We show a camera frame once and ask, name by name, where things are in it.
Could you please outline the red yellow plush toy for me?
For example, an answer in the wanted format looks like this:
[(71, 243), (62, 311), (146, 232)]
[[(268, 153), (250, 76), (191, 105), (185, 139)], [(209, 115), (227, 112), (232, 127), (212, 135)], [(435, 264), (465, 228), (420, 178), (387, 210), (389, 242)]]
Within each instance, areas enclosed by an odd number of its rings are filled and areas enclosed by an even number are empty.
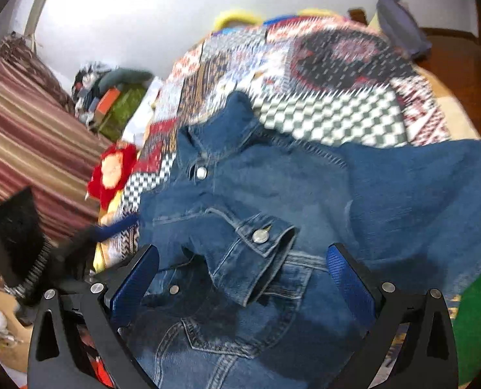
[(137, 160), (138, 149), (133, 143), (118, 141), (110, 145), (92, 171), (87, 196), (97, 199), (101, 209), (107, 211), (115, 195), (123, 190)]

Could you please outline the blue denim jacket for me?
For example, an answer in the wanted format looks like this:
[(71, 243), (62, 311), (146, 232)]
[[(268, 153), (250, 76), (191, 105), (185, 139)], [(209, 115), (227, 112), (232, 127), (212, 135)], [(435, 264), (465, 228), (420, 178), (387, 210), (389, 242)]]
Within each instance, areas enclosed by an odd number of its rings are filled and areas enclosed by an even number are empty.
[(460, 294), (481, 274), (481, 141), (299, 141), (236, 91), (178, 131), (139, 218), (160, 269), (128, 345), (156, 386), (325, 388), (364, 338), (327, 249), (402, 291)]

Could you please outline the striped red curtain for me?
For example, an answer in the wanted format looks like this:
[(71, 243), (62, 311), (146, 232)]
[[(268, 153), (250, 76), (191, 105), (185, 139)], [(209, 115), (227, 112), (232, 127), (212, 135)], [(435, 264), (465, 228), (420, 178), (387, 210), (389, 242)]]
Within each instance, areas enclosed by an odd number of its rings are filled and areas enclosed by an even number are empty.
[(32, 186), (44, 233), (64, 240), (98, 218), (86, 185), (110, 144), (75, 118), (71, 96), (23, 37), (0, 41), (0, 202)]

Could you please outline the purple backpack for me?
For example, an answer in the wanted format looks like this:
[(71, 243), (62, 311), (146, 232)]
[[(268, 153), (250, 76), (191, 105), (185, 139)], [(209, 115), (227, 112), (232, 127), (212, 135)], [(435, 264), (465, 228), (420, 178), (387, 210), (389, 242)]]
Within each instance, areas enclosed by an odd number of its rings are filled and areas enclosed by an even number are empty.
[(384, 35), (409, 59), (429, 54), (432, 44), (402, 0), (378, 0), (377, 15)]

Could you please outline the pile of clothes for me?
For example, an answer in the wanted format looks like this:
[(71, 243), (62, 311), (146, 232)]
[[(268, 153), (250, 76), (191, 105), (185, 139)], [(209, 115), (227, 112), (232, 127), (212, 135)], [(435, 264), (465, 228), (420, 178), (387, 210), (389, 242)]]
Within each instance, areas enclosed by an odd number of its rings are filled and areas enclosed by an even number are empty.
[(118, 141), (153, 78), (149, 71), (88, 63), (71, 87), (74, 115), (93, 134)]

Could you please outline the green cloth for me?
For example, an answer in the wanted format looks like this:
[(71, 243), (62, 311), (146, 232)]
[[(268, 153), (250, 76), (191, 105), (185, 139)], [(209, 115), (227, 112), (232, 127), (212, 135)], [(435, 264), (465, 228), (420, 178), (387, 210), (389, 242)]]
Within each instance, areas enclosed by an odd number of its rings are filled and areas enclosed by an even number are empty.
[(481, 275), (463, 293), (453, 329), (459, 385), (467, 385), (481, 369)]

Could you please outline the patchwork patterned bedspread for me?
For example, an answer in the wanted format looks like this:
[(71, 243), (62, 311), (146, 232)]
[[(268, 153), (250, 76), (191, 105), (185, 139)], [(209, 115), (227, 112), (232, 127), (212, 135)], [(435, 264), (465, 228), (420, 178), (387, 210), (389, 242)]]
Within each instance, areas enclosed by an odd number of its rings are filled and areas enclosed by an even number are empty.
[(252, 99), (262, 124), (327, 146), (430, 146), (478, 140), (459, 101), (396, 53), (380, 30), (336, 16), (298, 16), (212, 34), (153, 84), (120, 141), (138, 160), (102, 224), (134, 213), (167, 180), (182, 125), (219, 111), (229, 93)]

